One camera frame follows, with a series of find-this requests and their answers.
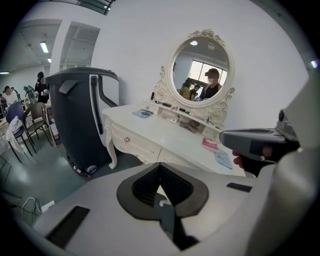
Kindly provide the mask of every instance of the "oval mirror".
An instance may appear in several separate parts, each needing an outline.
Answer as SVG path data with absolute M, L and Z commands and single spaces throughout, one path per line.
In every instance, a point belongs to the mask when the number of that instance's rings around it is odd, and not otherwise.
M 228 76 L 228 54 L 217 41 L 198 37 L 188 43 L 174 60 L 172 78 L 180 97 L 202 102 L 224 86 Z

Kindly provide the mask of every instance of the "curved table leg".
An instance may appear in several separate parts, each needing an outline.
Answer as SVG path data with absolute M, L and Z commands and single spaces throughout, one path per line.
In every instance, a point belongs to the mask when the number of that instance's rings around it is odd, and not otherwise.
M 111 133 L 110 126 L 107 128 L 107 131 L 106 131 L 105 146 L 106 146 L 106 149 L 108 150 L 108 153 L 112 159 L 112 162 L 109 164 L 109 167 L 111 169 L 114 169 L 117 166 L 117 155 L 116 155 L 116 151 L 115 151 L 114 142 L 112 140 L 112 133 Z

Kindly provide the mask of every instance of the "hand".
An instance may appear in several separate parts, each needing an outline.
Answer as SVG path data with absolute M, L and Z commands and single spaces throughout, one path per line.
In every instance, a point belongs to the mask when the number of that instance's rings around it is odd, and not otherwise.
M 267 159 L 267 158 L 271 157 L 272 151 L 273 151 L 272 147 L 264 146 L 262 149 L 262 154 Z M 241 154 L 239 154 L 235 151 L 232 151 L 232 155 L 234 155 L 236 157 L 235 159 L 233 159 L 234 164 L 239 165 L 240 168 L 244 169 L 244 164 L 241 159 Z

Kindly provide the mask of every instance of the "floor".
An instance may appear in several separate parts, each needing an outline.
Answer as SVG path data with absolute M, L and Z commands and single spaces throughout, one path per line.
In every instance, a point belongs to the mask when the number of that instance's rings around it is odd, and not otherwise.
M 30 156 L 28 151 L 25 150 L 26 154 L 18 155 L 22 163 L 17 160 L 10 148 L 1 155 L 12 166 L 9 174 L 10 166 L 8 164 L 1 169 L 2 190 L 22 197 L 22 199 L 18 199 L 4 195 L 5 200 L 22 207 L 29 197 L 33 197 L 39 200 L 40 207 L 42 207 L 52 200 L 55 202 L 61 201 L 89 181 L 89 179 L 81 177 L 73 171 L 68 164 L 66 150 L 63 146 L 58 148 L 50 146 L 43 132 L 39 133 L 39 140 L 36 136 L 33 136 L 32 139 L 37 154 L 34 154 L 32 147 L 27 142 L 33 156 Z M 0 158 L 0 166 L 3 163 L 4 161 Z M 118 156 L 115 169 L 110 169 L 106 164 L 91 176 L 92 179 L 95 179 L 141 164 L 142 162 L 135 156 L 121 153 Z M 24 209 L 33 212 L 34 207 L 34 201 L 30 200 Z M 21 218 L 21 208 L 12 208 L 12 212 L 17 218 Z M 24 211 L 23 220 L 32 225 L 32 214 Z

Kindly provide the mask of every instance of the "vanity table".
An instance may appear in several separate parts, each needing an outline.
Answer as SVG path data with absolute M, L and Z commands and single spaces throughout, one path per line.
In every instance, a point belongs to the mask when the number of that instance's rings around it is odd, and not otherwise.
M 210 44 L 212 48 L 212 45 L 215 44 L 218 48 L 219 45 L 219 53 L 223 52 L 225 55 L 225 65 L 222 70 L 219 68 L 221 66 L 218 67 L 221 61 L 214 59 L 215 51 L 209 52 L 209 57 L 201 57 L 195 53 L 198 61 L 203 59 L 201 70 L 205 71 L 202 75 L 199 74 L 199 84 L 203 84 L 203 81 L 200 83 L 200 79 L 203 80 L 203 77 L 206 76 L 208 77 L 207 87 L 219 85 L 219 91 L 215 95 L 197 102 L 182 97 L 173 79 L 173 65 L 176 58 L 181 54 L 182 49 L 188 47 L 189 44 L 194 45 L 195 40 L 201 42 L 201 45 L 205 47 Z M 191 48 L 191 51 L 198 50 L 198 48 Z M 182 67 L 178 61 L 175 66 L 176 70 Z M 228 101 L 235 91 L 232 87 L 234 66 L 233 58 L 225 42 L 211 29 L 191 33 L 170 55 L 166 67 L 161 67 L 161 79 L 154 87 L 150 100 L 145 100 L 141 104 L 106 108 L 102 111 L 104 115 L 102 119 L 105 118 L 106 148 L 112 159 L 110 168 L 113 169 L 117 165 L 114 149 L 116 147 L 121 152 L 135 155 L 145 164 L 166 162 L 218 174 L 246 176 L 244 170 L 233 163 L 232 151 L 219 141 L 219 135 L 224 129 L 224 120 L 227 116 Z M 190 70 L 184 71 L 186 73 L 189 71 L 190 76 L 192 68 L 192 66 L 188 67 Z M 223 84 L 219 84 L 222 72 L 227 73 L 227 77 Z M 188 76 L 181 89 L 184 87 L 190 89 L 191 83 L 188 84 L 187 81 L 189 81 Z M 147 118 L 133 114 L 140 109 L 151 111 L 153 114 Z M 182 124 L 196 123 L 197 132 L 192 133 L 181 127 L 180 122 L 183 122 Z M 232 169 L 218 163 L 215 154 L 202 146 L 205 137 L 217 142 L 218 148 L 229 155 Z

